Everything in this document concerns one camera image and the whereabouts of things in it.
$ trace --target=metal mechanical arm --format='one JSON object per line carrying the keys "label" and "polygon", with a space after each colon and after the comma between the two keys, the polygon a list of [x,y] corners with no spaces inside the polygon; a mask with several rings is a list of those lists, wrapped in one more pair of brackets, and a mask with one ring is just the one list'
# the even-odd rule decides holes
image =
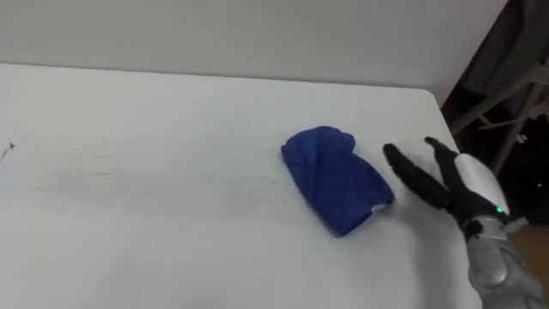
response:
{"label": "metal mechanical arm", "polygon": [[458,154],[434,138],[444,185],[411,162],[393,144],[385,157],[401,181],[437,209],[452,215],[467,242],[469,281],[484,309],[546,309],[540,282],[507,239],[508,207],[492,172],[468,154]]}

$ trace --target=white table surface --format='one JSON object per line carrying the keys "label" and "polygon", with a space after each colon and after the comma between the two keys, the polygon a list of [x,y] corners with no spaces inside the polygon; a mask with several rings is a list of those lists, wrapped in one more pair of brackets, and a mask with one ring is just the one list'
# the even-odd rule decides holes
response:
{"label": "white table surface", "polygon": [[[336,239],[280,146],[352,133],[395,207]],[[0,307],[480,308],[452,220],[382,154],[455,146],[424,90],[0,65]]]}

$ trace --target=scuff mark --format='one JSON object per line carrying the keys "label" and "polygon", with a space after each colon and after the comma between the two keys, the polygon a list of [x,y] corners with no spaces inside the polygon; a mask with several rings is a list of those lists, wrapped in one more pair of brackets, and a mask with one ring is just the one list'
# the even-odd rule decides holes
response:
{"label": "scuff mark", "polygon": [[90,176],[102,176],[102,175],[110,175],[111,172],[95,172],[95,173],[90,173]]}
{"label": "scuff mark", "polygon": [[11,149],[15,148],[15,145],[10,142],[9,143],[9,148],[6,148],[4,151],[3,151],[3,154],[2,154],[2,157],[0,157],[0,162],[3,160],[3,157],[6,156],[6,154],[8,153],[8,151],[10,151]]}

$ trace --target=folded cloth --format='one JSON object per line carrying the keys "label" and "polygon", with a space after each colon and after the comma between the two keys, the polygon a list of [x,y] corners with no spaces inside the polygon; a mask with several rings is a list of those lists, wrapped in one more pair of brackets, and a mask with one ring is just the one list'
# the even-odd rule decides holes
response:
{"label": "folded cloth", "polygon": [[281,148],[301,194],[338,236],[395,200],[381,175],[353,153],[354,144],[352,135],[321,126],[299,132]]}

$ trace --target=gray robot arm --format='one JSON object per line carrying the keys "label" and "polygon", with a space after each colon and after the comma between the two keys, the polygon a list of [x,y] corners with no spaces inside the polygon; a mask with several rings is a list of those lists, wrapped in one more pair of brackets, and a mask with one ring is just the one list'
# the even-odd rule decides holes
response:
{"label": "gray robot arm", "polygon": [[435,150],[443,185],[415,166],[393,144],[383,152],[402,182],[436,209],[454,217],[463,231],[469,259],[469,281],[483,309],[545,309],[541,285],[507,240],[509,209],[492,172],[468,154],[425,139]]}
{"label": "gray robot arm", "polygon": [[507,240],[504,224],[479,216],[469,224],[482,229],[467,240],[469,281],[484,309],[545,309],[540,282]]}

